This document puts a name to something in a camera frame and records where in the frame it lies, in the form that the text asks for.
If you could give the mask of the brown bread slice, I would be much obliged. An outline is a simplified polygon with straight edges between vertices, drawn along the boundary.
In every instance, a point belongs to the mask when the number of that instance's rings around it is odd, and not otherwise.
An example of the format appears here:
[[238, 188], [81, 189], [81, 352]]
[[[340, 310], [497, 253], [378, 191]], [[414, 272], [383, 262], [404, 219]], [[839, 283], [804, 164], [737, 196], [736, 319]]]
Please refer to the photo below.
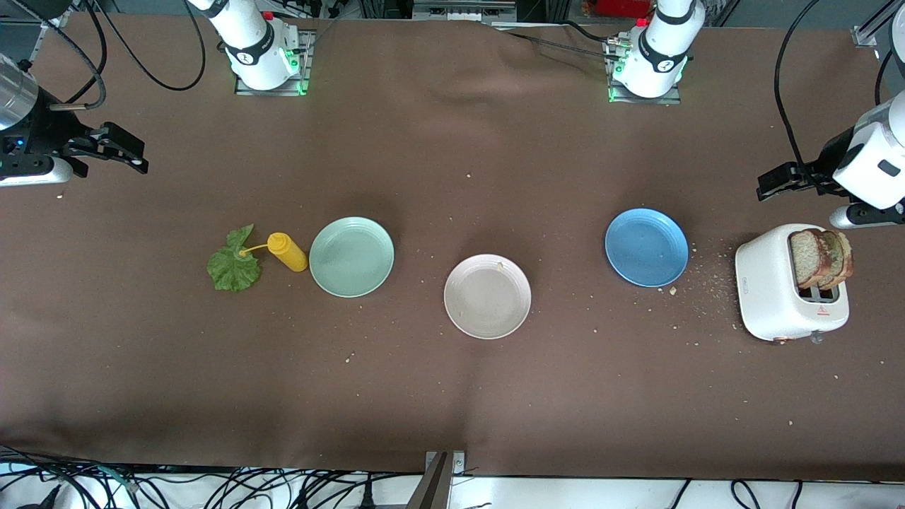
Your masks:
[[853, 275], [854, 257], [849, 239], [841, 231], [824, 230], [822, 235], [831, 264], [829, 273], [819, 281], [817, 287], [822, 292], [828, 292]]
[[818, 286], [831, 269], [824, 231], [808, 228], [789, 235], [792, 264], [796, 286], [807, 289]]

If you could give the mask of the green lettuce leaf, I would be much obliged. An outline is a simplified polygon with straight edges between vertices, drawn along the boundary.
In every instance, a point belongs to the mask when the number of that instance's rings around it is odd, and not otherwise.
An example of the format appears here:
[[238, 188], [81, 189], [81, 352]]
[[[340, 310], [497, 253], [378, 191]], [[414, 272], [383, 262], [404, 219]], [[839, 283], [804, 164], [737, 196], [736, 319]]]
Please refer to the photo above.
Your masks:
[[214, 289], [242, 292], [259, 281], [262, 270], [253, 254], [245, 252], [245, 242], [251, 235], [253, 223], [235, 229], [226, 236], [226, 244], [210, 255], [206, 271]]

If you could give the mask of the yellow squeeze bottle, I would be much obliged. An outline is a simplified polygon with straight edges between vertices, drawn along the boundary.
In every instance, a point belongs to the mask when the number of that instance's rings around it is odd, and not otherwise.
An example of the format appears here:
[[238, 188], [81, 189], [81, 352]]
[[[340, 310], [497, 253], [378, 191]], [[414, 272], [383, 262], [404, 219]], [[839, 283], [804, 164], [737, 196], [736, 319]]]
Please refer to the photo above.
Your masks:
[[239, 259], [250, 258], [250, 252], [261, 248], [266, 248], [271, 255], [294, 273], [303, 273], [308, 269], [308, 256], [290, 235], [280, 232], [269, 235], [264, 245], [242, 248], [237, 255]]

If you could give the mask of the blue plate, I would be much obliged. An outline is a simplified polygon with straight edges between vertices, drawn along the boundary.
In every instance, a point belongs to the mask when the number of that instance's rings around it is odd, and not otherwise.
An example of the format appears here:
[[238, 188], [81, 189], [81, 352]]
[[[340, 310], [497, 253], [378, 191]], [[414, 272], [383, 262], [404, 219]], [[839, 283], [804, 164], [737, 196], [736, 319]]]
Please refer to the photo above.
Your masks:
[[684, 274], [691, 248], [681, 226], [665, 213], [636, 207], [615, 216], [602, 236], [615, 273], [634, 286], [669, 286]]

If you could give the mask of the mint green plate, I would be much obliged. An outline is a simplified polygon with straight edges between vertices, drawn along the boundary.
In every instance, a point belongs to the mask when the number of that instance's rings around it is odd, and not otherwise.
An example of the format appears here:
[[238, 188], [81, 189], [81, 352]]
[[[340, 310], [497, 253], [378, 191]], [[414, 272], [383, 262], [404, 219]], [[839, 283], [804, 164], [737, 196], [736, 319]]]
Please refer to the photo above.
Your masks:
[[374, 292], [395, 263], [393, 239], [380, 223], [366, 217], [342, 217], [315, 236], [308, 264], [317, 286], [340, 298]]

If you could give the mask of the beige plate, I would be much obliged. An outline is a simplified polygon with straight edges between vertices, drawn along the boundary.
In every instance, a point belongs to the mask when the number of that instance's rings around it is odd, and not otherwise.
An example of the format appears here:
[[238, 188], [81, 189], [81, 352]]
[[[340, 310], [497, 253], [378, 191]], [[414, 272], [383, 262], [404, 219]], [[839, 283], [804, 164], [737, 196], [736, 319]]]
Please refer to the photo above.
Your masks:
[[501, 339], [517, 331], [532, 305], [527, 274], [498, 254], [476, 254], [450, 271], [444, 309], [457, 329], [476, 339]]

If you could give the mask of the white toaster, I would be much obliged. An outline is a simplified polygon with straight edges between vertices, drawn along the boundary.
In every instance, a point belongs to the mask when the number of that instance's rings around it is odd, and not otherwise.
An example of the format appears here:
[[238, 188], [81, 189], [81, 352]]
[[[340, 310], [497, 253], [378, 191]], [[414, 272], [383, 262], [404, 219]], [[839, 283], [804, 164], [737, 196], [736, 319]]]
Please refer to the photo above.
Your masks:
[[824, 333], [840, 329], [849, 320], [846, 280], [828, 292], [817, 286], [796, 286], [789, 235], [808, 228], [825, 230], [808, 223], [786, 223], [736, 251], [740, 314], [746, 330], [758, 339], [784, 344], [810, 337], [819, 342]]

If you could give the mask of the red box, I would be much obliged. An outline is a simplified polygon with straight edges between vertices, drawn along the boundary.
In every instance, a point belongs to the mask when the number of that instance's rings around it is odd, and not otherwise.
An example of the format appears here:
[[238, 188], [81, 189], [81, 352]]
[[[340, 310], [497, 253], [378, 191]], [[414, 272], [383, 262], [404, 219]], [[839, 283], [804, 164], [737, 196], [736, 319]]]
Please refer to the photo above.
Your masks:
[[595, 12], [608, 18], [644, 18], [653, 0], [595, 0]]

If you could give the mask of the brown tablecloth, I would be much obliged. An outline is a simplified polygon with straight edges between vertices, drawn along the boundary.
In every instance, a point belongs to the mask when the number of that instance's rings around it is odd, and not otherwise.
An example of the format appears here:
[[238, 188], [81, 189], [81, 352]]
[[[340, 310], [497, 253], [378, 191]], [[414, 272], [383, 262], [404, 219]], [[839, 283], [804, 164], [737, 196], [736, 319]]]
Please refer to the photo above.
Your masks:
[[[463, 450], [506, 476], [905, 479], [905, 228], [848, 233], [846, 326], [766, 344], [738, 315], [737, 246], [826, 226], [836, 197], [760, 203], [790, 158], [778, 29], [699, 33], [679, 105], [609, 103], [594, 58], [478, 23], [337, 21], [303, 97], [240, 97], [204, 25], [174, 93], [110, 45], [82, 122], [146, 143], [0, 188], [0, 445], [100, 462], [418, 471]], [[648, 207], [689, 243], [634, 286], [602, 236]], [[374, 292], [340, 298], [266, 248], [242, 292], [208, 258], [366, 217], [393, 239]], [[501, 339], [444, 309], [468, 257], [514, 261], [531, 310]]]

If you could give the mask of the grey power strip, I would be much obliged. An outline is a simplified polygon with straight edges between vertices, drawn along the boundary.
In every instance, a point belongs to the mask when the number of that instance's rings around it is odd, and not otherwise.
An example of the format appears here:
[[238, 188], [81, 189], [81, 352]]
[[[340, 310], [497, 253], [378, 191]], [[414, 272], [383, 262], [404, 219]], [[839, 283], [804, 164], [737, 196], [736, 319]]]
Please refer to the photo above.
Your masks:
[[515, 0], [411, 0], [414, 21], [516, 23]]

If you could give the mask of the dark grey metal bar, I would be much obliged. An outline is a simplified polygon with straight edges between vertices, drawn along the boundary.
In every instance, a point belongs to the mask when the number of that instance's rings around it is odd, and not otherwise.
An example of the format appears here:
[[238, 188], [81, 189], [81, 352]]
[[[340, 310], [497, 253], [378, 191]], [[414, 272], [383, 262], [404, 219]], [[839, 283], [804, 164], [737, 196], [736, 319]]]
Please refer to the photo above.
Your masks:
[[448, 509], [454, 471], [452, 452], [433, 453], [405, 509]]

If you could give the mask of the aluminium frame profile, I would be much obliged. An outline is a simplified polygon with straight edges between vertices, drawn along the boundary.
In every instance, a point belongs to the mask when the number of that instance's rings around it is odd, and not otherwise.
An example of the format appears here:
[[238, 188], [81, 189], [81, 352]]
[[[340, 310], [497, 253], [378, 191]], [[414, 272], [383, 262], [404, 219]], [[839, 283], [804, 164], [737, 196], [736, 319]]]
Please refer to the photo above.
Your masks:
[[860, 25], [853, 26], [851, 37], [857, 47], [874, 47], [878, 45], [877, 37], [885, 31], [895, 31], [903, 22], [897, 19], [905, 12], [905, 0], [886, 0], [875, 13], [869, 14]]

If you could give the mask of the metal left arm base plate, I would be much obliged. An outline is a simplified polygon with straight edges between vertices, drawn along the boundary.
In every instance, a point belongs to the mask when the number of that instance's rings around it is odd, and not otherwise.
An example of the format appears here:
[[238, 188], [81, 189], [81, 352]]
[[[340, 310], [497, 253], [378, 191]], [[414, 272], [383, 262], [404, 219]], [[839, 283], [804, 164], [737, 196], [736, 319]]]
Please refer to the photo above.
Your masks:
[[605, 55], [615, 56], [614, 60], [607, 62], [607, 78], [608, 78], [608, 100], [611, 103], [630, 103], [640, 105], [679, 105], [681, 96], [679, 95], [678, 83], [682, 80], [682, 69], [687, 62], [685, 58], [672, 77], [670, 89], [665, 94], [656, 98], [647, 98], [636, 95], [630, 91], [619, 75], [624, 70], [624, 64], [631, 49], [631, 41], [628, 38], [628, 32], [618, 33], [617, 37], [611, 37], [606, 43], [602, 43]]

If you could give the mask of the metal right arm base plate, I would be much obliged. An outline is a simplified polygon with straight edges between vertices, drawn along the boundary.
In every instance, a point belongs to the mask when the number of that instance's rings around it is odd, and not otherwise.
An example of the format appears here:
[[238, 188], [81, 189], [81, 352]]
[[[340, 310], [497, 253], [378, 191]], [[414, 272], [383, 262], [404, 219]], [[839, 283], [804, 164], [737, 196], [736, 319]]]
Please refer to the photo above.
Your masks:
[[[308, 93], [310, 87], [311, 71], [313, 70], [313, 56], [317, 33], [315, 31], [301, 30], [288, 23], [282, 23], [281, 29], [276, 31], [274, 48], [269, 53], [271, 60], [263, 65], [257, 65], [256, 71], [237, 71], [242, 64], [232, 63], [235, 72], [235, 95], [262, 96], [262, 97], [297, 97]], [[243, 77], [252, 77], [253, 83], [263, 81], [265, 84], [275, 83], [276, 78], [284, 77], [282, 83], [275, 84], [271, 89], [255, 89], [243, 80]]]

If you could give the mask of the silver metal bracket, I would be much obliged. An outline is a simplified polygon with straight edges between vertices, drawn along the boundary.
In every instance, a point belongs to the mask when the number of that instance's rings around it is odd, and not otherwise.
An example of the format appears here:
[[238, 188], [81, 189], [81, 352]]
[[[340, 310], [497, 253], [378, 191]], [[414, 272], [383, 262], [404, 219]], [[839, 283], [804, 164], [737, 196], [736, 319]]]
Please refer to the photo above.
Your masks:
[[[432, 464], [433, 458], [438, 454], [438, 451], [428, 451], [426, 453], [426, 463], [424, 464], [424, 471], [427, 472], [428, 467]], [[463, 450], [453, 450], [448, 451], [449, 460], [452, 464], [452, 474], [453, 476], [462, 476], [466, 472], [466, 453]]]

